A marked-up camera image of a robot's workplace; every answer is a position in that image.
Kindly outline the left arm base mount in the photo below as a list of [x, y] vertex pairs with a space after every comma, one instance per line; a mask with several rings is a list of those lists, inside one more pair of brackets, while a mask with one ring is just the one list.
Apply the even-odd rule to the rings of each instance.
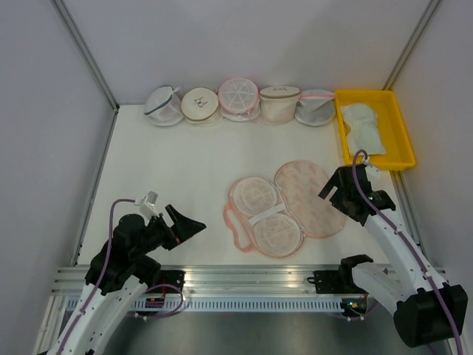
[[146, 290], [146, 294], [178, 294], [185, 284], [184, 270], [161, 271], [160, 278]]

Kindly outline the floral mesh laundry bag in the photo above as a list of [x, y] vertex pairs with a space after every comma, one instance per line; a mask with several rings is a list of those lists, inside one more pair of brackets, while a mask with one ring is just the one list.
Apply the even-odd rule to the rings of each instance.
[[243, 177], [230, 188], [223, 218], [234, 245], [273, 258], [296, 253], [305, 239], [339, 233], [347, 217], [319, 197], [329, 178], [309, 160], [282, 165], [273, 180]]

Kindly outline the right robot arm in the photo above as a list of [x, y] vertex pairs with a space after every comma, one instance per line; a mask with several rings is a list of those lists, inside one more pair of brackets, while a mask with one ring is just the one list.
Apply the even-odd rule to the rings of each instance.
[[428, 262], [411, 237], [395, 203], [383, 190], [372, 189], [367, 166], [340, 166], [319, 197], [359, 223], [381, 247], [395, 271], [393, 279], [365, 254], [346, 257], [338, 266], [337, 282], [346, 292], [362, 290], [393, 318], [405, 345], [415, 348], [453, 339], [457, 353], [468, 296], [461, 285], [450, 285]]

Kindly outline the pale green white bra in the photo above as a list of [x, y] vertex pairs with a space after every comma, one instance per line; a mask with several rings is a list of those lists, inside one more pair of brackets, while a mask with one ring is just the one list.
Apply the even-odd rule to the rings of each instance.
[[385, 155], [386, 148], [381, 142], [378, 130], [378, 114], [366, 104], [356, 103], [341, 107], [344, 123], [348, 126], [347, 145], [354, 156], [359, 150], [368, 155]]

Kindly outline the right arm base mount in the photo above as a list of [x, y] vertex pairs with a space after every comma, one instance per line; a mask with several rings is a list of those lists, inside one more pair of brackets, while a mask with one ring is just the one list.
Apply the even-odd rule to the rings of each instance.
[[313, 284], [317, 294], [353, 294], [356, 287], [341, 270], [317, 270], [313, 272]]

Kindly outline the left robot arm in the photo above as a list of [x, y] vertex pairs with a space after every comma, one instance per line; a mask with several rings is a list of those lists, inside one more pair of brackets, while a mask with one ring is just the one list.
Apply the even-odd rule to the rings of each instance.
[[109, 236], [92, 259], [79, 300], [67, 324], [48, 354], [102, 354], [111, 335], [127, 316], [135, 300], [158, 292], [153, 303], [163, 305], [166, 291], [179, 296], [183, 288], [162, 277], [161, 265], [148, 254], [162, 248], [171, 251], [205, 230], [206, 225], [165, 207], [172, 220], [143, 205], [147, 214], [126, 214], [109, 220]]

